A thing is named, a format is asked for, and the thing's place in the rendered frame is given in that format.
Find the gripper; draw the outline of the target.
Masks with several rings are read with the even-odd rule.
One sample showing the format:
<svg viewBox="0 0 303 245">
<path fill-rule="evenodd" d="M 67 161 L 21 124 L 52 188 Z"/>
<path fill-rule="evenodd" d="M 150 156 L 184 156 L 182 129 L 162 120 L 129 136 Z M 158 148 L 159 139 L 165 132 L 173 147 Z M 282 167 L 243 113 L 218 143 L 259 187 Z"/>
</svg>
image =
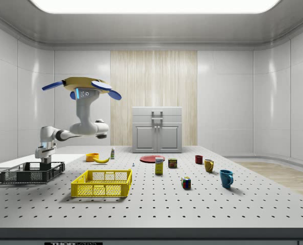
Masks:
<svg viewBox="0 0 303 245">
<path fill-rule="evenodd" d="M 38 147 L 35 150 L 35 158 L 41 159 L 41 163 L 50 164 L 51 163 L 51 155 L 56 152 L 56 147 L 52 148 L 43 148 Z"/>
</svg>

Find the dark grey basket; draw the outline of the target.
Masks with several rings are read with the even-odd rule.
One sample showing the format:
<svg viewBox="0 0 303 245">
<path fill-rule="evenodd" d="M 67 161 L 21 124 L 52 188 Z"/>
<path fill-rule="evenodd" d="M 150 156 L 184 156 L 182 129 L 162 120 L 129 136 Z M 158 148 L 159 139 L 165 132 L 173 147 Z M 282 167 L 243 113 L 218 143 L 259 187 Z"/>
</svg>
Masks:
<svg viewBox="0 0 303 245">
<path fill-rule="evenodd" d="M 1 171 L 0 182 L 4 184 L 47 183 L 65 171 L 64 162 L 25 162 Z"/>
</svg>

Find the yellow basket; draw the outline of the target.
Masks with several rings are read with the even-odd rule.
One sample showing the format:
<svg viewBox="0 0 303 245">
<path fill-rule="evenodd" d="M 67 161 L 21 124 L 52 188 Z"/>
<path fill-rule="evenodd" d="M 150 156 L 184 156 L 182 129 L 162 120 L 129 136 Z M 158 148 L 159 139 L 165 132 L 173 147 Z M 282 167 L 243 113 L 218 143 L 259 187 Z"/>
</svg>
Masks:
<svg viewBox="0 0 303 245">
<path fill-rule="evenodd" d="M 87 170 L 71 183 L 72 197 L 127 197 L 132 170 Z"/>
</svg>

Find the red plate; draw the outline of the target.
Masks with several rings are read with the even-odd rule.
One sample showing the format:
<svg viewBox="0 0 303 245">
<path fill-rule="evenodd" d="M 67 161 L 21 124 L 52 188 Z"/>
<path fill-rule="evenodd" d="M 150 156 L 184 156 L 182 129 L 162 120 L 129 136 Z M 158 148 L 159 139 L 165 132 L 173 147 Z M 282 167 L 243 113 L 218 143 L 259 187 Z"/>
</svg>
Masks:
<svg viewBox="0 0 303 245">
<path fill-rule="evenodd" d="M 140 161 L 144 163 L 155 163 L 156 158 L 162 158 L 163 161 L 165 160 L 165 157 L 161 155 L 146 155 L 146 156 L 142 156 L 140 158 Z"/>
</svg>

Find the white cabinet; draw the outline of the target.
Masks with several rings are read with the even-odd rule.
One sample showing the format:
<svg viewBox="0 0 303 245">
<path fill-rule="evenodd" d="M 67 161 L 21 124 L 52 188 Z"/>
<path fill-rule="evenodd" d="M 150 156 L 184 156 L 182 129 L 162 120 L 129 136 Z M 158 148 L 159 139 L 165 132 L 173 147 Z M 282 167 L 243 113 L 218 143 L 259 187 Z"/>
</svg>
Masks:
<svg viewBox="0 0 303 245">
<path fill-rule="evenodd" d="M 134 153 L 180 153 L 182 107 L 133 107 Z"/>
</svg>

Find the yellow and white box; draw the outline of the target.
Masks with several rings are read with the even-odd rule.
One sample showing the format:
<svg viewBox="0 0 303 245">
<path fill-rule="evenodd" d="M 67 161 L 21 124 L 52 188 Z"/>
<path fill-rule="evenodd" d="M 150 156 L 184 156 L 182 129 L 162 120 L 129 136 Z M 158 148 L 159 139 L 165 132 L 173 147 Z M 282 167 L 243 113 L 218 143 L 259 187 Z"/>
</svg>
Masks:
<svg viewBox="0 0 303 245">
<path fill-rule="evenodd" d="M 163 157 L 156 157 L 155 158 L 155 174 L 162 175 L 163 174 Z"/>
</svg>

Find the blue mug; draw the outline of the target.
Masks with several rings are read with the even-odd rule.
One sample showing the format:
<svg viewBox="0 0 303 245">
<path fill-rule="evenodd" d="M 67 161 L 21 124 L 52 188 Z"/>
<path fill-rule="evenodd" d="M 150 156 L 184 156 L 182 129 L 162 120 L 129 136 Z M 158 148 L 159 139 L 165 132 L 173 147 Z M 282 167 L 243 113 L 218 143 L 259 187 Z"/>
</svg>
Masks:
<svg viewBox="0 0 303 245">
<path fill-rule="evenodd" d="M 220 171 L 220 178 L 222 187 L 226 189 L 229 189 L 234 182 L 233 172 L 230 170 L 222 169 Z"/>
</svg>

